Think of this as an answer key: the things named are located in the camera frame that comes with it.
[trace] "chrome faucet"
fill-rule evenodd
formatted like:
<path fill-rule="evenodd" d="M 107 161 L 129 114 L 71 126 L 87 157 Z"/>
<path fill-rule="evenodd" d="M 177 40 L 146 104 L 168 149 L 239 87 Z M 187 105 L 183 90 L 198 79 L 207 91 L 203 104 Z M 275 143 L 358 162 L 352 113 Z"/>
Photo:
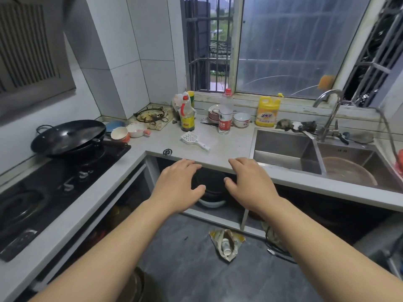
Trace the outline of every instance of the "chrome faucet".
<path fill-rule="evenodd" d="M 335 106 L 333 107 L 332 113 L 330 114 L 330 117 L 328 121 L 326 122 L 325 126 L 321 128 L 318 131 L 318 136 L 316 140 L 318 142 L 325 142 L 325 138 L 327 136 L 338 136 L 339 135 L 339 122 L 336 120 L 335 122 L 335 129 L 330 130 L 330 125 L 332 124 L 333 120 L 335 119 L 336 113 L 339 110 L 341 103 L 343 102 L 343 92 L 341 90 L 329 90 L 323 93 L 321 96 L 318 97 L 318 99 L 314 102 L 313 107 L 318 107 L 319 104 L 326 100 L 330 95 L 336 94 L 337 95 L 337 101 Z"/>

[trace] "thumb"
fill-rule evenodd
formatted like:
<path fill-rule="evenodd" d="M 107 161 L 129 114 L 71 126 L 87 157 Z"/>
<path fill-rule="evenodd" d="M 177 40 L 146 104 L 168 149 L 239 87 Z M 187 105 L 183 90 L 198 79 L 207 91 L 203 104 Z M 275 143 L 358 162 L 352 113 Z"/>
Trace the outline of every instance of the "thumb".
<path fill-rule="evenodd" d="M 225 177 L 224 178 L 225 182 L 225 187 L 228 190 L 228 192 L 234 196 L 235 191 L 237 190 L 237 185 L 232 181 L 231 178 Z"/>
<path fill-rule="evenodd" d="M 199 185 L 197 188 L 192 190 L 192 194 L 196 200 L 199 200 L 205 192 L 205 185 Z"/>

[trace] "grey tile floor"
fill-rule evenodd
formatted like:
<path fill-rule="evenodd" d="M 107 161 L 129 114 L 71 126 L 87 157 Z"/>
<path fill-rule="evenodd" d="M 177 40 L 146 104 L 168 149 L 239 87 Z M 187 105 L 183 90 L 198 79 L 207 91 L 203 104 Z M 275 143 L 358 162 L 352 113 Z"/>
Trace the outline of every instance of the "grey tile floor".
<path fill-rule="evenodd" d="M 139 266 L 169 302 L 320 302 L 300 268 L 270 256 L 264 242 L 246 238 L 227 263 L 208 235 L 219 227 L 172 216 L 159 229 Z"/>

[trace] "sink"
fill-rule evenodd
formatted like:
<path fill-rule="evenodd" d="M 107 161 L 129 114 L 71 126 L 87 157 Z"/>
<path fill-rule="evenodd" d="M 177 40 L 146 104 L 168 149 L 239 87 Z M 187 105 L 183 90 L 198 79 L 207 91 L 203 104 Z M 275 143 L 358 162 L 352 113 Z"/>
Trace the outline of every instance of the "sink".
<path fill-rule="evenodd" d="M 375 145 L 362 145 L 350 142 L 349 145 L 326 139 L 325 143 L 319 143 L 318 147 L 322 158 L 338 157 L 354 162 L 369 171 L 377 181 L 376 188 L 403 193 L 401 180 L 396 176 L 389 164 L 378 152 Z"/>
<path fill-rule="evenodd" d="M 258 130 L 253 158 L 261 165 L 276 165 L 322 174 L 317 149 L 305 135 Z"/>
<path fill-rule="evenodd" d="M 249 157 L 260 165 L 276 165 L 321 177 L 328 177 L 323 158 L 343 158 L 369 171 L 378 183 L 375 188 L 403 193 L 402 180 L 371 144 L 345 145 L 332 138 L 320 143 L 303 134 L 255 128 Z"/>

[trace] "gas stove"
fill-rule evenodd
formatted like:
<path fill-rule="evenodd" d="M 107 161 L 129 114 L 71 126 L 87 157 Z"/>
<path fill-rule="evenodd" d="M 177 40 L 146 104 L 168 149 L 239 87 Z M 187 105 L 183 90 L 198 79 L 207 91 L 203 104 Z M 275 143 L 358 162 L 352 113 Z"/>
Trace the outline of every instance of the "gas stove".
<path fill-rule="evenodd" d="M 53 159 L 0 194 L 0 259 L 12 260 L 128 150 L 104 145 L 91 157 Z"/>

